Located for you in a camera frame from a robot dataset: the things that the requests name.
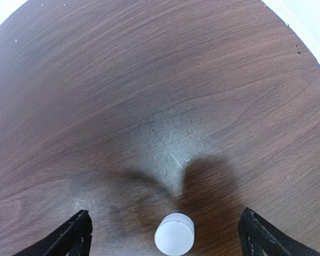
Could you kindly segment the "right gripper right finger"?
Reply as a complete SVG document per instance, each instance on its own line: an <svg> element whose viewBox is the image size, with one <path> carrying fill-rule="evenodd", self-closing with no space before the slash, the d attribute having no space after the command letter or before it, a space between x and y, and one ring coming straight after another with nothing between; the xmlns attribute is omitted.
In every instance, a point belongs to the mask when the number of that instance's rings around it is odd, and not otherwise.
<svg viewBox="0 0 320 256"><path fill-rule="evenodd" d="M245 208L238 224L242 255L320 255L292 239L250 208Z"/></svg>

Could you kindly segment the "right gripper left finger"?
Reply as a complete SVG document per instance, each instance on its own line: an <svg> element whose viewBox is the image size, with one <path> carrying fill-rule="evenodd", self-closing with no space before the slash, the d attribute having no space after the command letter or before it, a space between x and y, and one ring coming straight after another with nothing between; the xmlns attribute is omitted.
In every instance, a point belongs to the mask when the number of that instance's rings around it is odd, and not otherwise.
<svg viewBox="0 0 320 256"><path fill-rule="evenodd" d="M56 230L19 255L89 255L92 241L92 219L88 210L80 210Z"/></svg>

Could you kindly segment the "white green glue stick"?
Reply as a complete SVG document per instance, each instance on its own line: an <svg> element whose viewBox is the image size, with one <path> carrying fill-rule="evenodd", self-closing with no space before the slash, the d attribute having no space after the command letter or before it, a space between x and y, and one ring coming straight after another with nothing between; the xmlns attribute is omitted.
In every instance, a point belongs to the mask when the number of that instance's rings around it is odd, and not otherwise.
<svg viewBox="0 0 320 256"><path fill-rule="evenodd" d="M164 217L155 231L154 242L165 255L188 253L195 240L195 226L192 219L182 213L171 213Z"/></svg>

